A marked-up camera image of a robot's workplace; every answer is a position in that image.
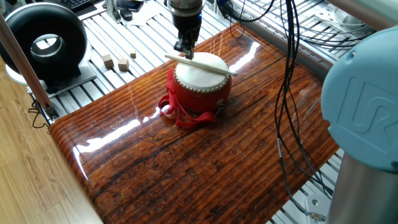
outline small wooden cube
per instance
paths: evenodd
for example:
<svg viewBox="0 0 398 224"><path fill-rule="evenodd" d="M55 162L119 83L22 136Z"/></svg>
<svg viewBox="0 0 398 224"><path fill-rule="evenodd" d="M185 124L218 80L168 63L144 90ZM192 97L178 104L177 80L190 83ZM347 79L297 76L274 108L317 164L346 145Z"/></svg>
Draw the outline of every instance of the small wooden cube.
<svg viewBox="0 0 398 224"><path fill-rule="evenodd" d="M111 69L114 67L113 60L112 60L112 57L110 54L101 56L101 58L102 58L102 61L104 61L105 67L107 69Z"/></svg>
<svg viewBox="0 0 398 224"><path fill-rule="evenodd" d="M136 53L135 50L131 50L131 51L130 51L130 57L131 57L131 58L136 58L136 57L137 57L137 53Z"/></svg>
<svg viewBox="0 0 398 224"><path fill-rule="evenodd" d="M129 60L126 58L120 59L118 66L120 71L127 72L129 70Z"/></svg>

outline wooden floor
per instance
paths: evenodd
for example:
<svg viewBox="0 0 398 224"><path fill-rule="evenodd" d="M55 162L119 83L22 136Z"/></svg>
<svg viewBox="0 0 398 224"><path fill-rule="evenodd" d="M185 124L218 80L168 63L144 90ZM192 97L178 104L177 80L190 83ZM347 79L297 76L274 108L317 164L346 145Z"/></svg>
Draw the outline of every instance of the wooden floor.
<svg viewBox="0 0 398 224"><path fill-rule="evenodd" d="M31 104L26 87L8 77L0 59L0 222L102 223L47 129L32 127Z"/></svg>

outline wire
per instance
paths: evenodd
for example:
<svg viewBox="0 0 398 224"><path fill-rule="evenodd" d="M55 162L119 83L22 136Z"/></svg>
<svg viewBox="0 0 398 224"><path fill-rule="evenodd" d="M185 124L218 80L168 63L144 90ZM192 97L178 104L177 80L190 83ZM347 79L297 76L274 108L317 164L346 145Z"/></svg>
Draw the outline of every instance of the wire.
<svg viewBox="0 0 398 224"><path fill-rule="evenodd" d="M307 43L309 43L309 44L315 44L315 45L319 45L319 46L322 46L322 47L335 47L335 48L354 47L354 46L356 46L356 45L357 45L357 44L349 44L349 45L331 45L331 44L322 44L322 43L317 43L317 42L310 41L310 40L305 40L305 39L303 39L303 41L304 41L304 42L307 42Z"/></svg>
<svg viewBox="0 0 398 224"><path fill-rule="evenodd" d="M281 7L274 6L273 3L274 3L273 1L270 3L272 7L276 8L276 9L280 8L281 10L283 10L283 11L286 12L285 9L282 9ZM313 17L303 16L303 15L298 15L298 16L304 17L304 18L306 18L306 19L311 19L311 20L317 21L317 22L320 22L320 21L327 21L327 22L329 22L329 23L335 23L335 24L338 24L338 25L362 26L362 27L360 27L360 28L358 28L358 29L355 29L355 30L352 30L352 31L348 31L348 32L324 32L324 31L313 30L313 29L310 29L310 28L302 27L302 28L305 29L306 31L316 32L316 33L322 33L322 34L335 34L335 35L338 35L338 34L352 34L352 33L355 33L355 32L357 32L357 31L359 31L359 30L364 29L364 28L367 27L367 26L365 25L365 23L362 23L362 24L341 24L341 23L338 23L338 22L332 22L332 21L328 21L328 20L324 20L324 19L316 19L316 18L313 18Z"/></svg>
<svg viewBox="0 0 398 224"><path fill-rule="evenodd" d="M36 114L36 115L35 115L35 118L33 119L33 122L32 122L32 127L33 127L33 128L37 128L37 129L47 127L47 134L48 134L48 133L49 133L49 128L50 128L50 126L49 126L47 123L43 123L41 126L36 126L36 125L35 125L35 124L36 124L37 117L39 117L39 115L42 114L41 109L40 109L40 104L39 104L39 102L38 102L37 100L33 100L33 103L32 103L32 105L31 105L31 108L29 108L29 109L27 110L27 112L28 112L28 113Z"/></svg>
<svg viewBox="0 0 398 224"><path fill-rule="evenodd" d="M316 213L309 213L308 211L306 211L299 203L297 203L297 201L293 198L290 189L289 189L289 184L287 182L287 178L286 178L286 173L285 173L285 167L284 167L284 159L282 156L282 150L280 147L280 142L282 142L282 145L285 147L285 150L287 151L287 153L289 154L290 158L293 160L293 163L298 167L298 169L303 172L305 175L309 176L312 180L315 180L315 182L318 182L319 184L321 184L323 191L325 193L325 195L328 196L327 192L329 194L332 194L332 190L328 187L325 186L325 184L323 183L323 179L322 179L322 175L319 173L319 175L317 174L317 172L315 171L315 169L312 167L310 161L308 160L307 156L309 156L310 154L303 148L301 142L300 142L300 137L299 137L299 122L297 122L297 130L294 127L294 124L292 122L292 118L289 112L289 106L287 103L287 95L289 94L293 103L294 103L294 109L295 109L295 114L297 115L297 120L299 120L299 114L297 112L297 107L294 101L294 96L291 92L290 89L290 82L292 81L292 77L293 77L293 73L294 73L294 66L295 66L295 61L297 58L297 54L299 52L299 45L300 45L300 26L295 26L295 24L299 24L299 17L297 14L297 8L296 5L294 3L294 0L285 0L286 1L286 8L287 8L287 27L284 24L284 21L282 20L282 25L284 27L285 30L285 35L287 38L287 55L286 55L286 64L285 64L285 77L284 77L284 81L282 82L279 92L277 94L277 99L276 99L276 104L275 104L275 110L274 110L274 116L275 116L275 125L276 125L276 132L277 132L277 145L278 145L278 152L279 152L279 157L280 157L280 164L282 167L282 172L284 175L284 181L285 181L285 186L286 189L288 191L288 194L290 196L291 201L294 203L294 205L304 214L311 216L312 218L314 217L321 217L322 220L325 219L326 217L323 215L319 215ZM310 168L311 172L313 173L313 177L311 177L310 174L308 174L307 172L305 172L298 164L298 162L293 158L293 156L291 155L289 148L286 146L285 142L283 141L283 137L282 134L280 133L280 127L282 124L282 115L285 111L285 115L287 117L287 120L289 121L289 126L290 129L292 131L292 134L294 136L295 142L298 145L298 148L306 162L306 164L308 165L308 167Z"/></svg>
<svg viewBox="0 0 398 224"><path fill-rule="evenodd" d="M369 35L366 35L366 36L364 36L364 37L355 38L355 39L348 39L348 40L323 40L323 39L314 38L314 37L309 37L309 36L302 35L302 34L300 34L300 36L301 36L301 37L304 37L304 38L313 39L313 40L319 40L319 41L324 41L324 42L339 42L339 43L352 42L352 41L355 41L355 40L363 40L363 39L369 37Z"/></svg>
<svg viewBox="0 0 398 224"><path fill-rule="evenodd" d="M243 1L243 7L242 7L242 11L241 11L241 15L240 15L239 19L242 18L242 14L243 14L243 9L244 9L244 4L245 4L245 3L246 3L246 0ZM231 33L231 35L232 35L235 39L241 38L241 37L243 36L245 30L246 30L246 27L244 26L244 27L243 27L242 34L241 34L239 37L235 37L234 34L232 33L232 17L231 17L231 16L229 17L229 32Z"/></svg>
<svg viewBox="0 0 398 224"><path fill-rule="evenodd" d="M271 1L271 3L269 4L267 10L263 14L261 14L261 16L259 16L257 18L254 18L254 19L242 19L241 17L238 18L238 17L234 16L233 12L232 12L233 8L230 9L230 12L228 12L228 14L229 14L229 16L231 16L232 18L234 18L235 20L237 20L239 22L256 22L259 19L263 18L270 11L270 9L271 9L273 4L274 4L274 0Z"/></svg>

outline red drum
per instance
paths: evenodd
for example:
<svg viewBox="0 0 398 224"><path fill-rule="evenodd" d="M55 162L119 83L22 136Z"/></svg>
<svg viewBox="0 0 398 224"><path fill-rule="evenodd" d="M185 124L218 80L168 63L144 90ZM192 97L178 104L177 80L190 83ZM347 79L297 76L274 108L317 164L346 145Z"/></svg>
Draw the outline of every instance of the red drum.
<svg viewBox="0 0 398 224"><path fill-rule="evenodd" d="M223 59L210 53L195 53L192 60L228 69ZM173 89L178 101L186 109L197 113L214 111L220 104L226 103L231 87L231 75L214 73L184 63L178 63L174 69Z"/></svg>

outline drumhead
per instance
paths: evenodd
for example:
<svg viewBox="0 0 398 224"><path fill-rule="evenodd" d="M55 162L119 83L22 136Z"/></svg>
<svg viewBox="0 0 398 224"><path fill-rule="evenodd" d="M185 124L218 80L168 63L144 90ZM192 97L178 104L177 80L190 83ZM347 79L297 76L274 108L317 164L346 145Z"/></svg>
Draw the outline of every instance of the drumhead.
<svg viewBox="0 0 398 224"><path fill-rule="evenodd" d="M194 61L206 63L214 67L228 69L227 63L219 56L206 52L195 53ZM174 70L175 79L184 88L211 93L223 88L230 79L230 75L222 75L202 68L194 67L184 63L178 63Z"/></svg>

